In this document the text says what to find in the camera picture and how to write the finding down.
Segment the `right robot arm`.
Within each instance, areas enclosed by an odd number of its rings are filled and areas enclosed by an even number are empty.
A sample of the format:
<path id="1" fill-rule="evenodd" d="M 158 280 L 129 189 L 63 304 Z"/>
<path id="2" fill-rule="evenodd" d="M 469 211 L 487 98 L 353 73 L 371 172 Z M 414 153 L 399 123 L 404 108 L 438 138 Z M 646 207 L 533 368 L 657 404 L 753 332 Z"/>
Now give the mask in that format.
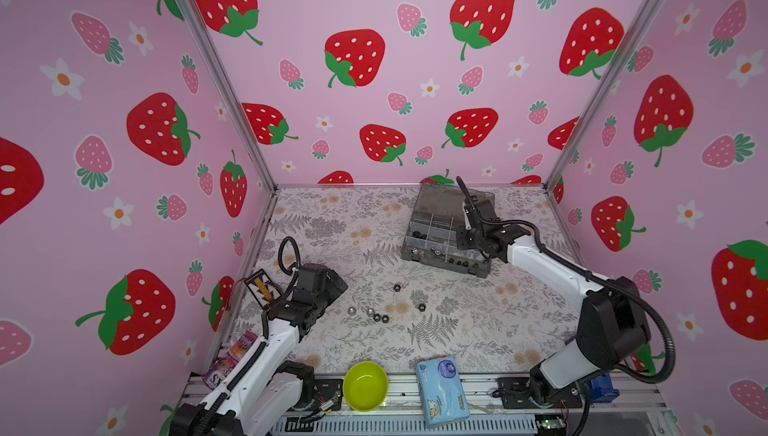
<path id="1" fill-rule="evenodd" d="M 595 274 L 550 250 L 539 228 L 524 220 L 502 220 L 486 198 L 464 191 L 464 227 L 457 231 L 462 249 L 476 250 L 537 278 L 579 307 L 574 339 L 529 372 L 528 397 L 552 404 L 567 387 L 613 370 L 645 384 L 668 380 L 677 354 L 671 331 L 658 311 L 644 301 L 635 283 Z M 662 336 L 664 361 L 653 375 L 623 364 L 652 339 L 654 324 Z"/>

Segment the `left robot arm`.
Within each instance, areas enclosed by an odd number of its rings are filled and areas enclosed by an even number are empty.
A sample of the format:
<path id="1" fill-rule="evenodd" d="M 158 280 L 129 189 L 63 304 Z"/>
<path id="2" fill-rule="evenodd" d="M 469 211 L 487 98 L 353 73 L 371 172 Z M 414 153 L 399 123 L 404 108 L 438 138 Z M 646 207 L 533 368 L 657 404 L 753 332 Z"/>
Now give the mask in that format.
<path id="1" fill-rule="evenodd" d="M 266 435 L 291 409 L 316 416 L 328 406 L 318 400 L 313 367 L 288 356 L 348 285 L 320 264 L 289 271 L 288 287 L 262 312 L 260 338 L 200 403 L 176 410 L 170 435 Z"/>

